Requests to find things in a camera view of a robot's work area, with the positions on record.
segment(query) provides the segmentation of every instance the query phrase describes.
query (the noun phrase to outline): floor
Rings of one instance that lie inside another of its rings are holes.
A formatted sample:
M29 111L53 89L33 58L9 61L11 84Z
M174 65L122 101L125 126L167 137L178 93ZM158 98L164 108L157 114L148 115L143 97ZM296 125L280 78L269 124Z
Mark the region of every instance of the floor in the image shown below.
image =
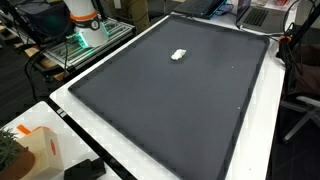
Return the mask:
M319 43L319 30L312 30L306 42ZM15 53L13 48L0 49L0 127L35 104L30 84L23 72L27 58ZM41 92L40 100L47 101L48 95L58 88L59 83L46 83L37 72L33 80ZM280 108L270 156L268 180L320 180L320 128L309 122L292 142L280 139L303 114Z

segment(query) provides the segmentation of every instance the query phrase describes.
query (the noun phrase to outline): office chair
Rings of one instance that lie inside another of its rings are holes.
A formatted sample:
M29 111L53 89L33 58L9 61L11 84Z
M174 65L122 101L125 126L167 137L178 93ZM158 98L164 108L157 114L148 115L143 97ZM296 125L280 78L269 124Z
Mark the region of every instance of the office chair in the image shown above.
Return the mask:
M306 103L306 106L299 104L282 101L280 106L294 110L300 113L306 113L300 121L284 136L283 141L289 141L306 122L312 120L316 125L320 127L320 99L314 99L306 96L298 96L298 101Z

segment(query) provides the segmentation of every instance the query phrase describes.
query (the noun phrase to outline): white table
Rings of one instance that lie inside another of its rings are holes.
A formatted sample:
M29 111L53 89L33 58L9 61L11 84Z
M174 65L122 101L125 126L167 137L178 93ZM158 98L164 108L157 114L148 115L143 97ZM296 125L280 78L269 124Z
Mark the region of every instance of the white table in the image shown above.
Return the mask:
M65 169L68 169L85 159L95 160L98 155L45 103L40 102L15 118L6 125L6 128L13 128L17 137L23 137L17 130L18 125L24 125L33 130L38 126L46 126L57 134L62 162ZM105 164L107 173L99 180L121 180L121 178ZM62 180L64 172L61 172L53 180Z
M236 12L236 9L237 5L235 4L233 11ZM294 19L295 11L290 13L287 24L293 22ZM233 15L214 17L212 20L196 20L236 29L235 16ZM68 91L68 88L73 83L100 66L145 33L147 32L135 37L87 69L52 93L50 98L139 180L178 179ZM230 169L226 177L228 180L262 180L266 177L285 72L281 60L275 58L277 48L277 43L271 41L236 144Z

